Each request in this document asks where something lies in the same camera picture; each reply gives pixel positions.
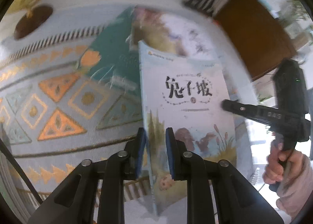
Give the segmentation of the right hand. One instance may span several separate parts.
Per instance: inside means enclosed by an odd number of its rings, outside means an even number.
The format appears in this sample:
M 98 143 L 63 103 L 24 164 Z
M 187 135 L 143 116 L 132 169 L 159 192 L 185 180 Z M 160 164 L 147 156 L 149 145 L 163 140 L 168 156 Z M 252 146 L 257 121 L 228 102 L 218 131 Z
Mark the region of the right hand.
M 298 178 L 305 163 L 305 155 L 297 150 L 283 151 L 283 142 L 273 140 L 263 174 L 265 184 L 290 183 Z

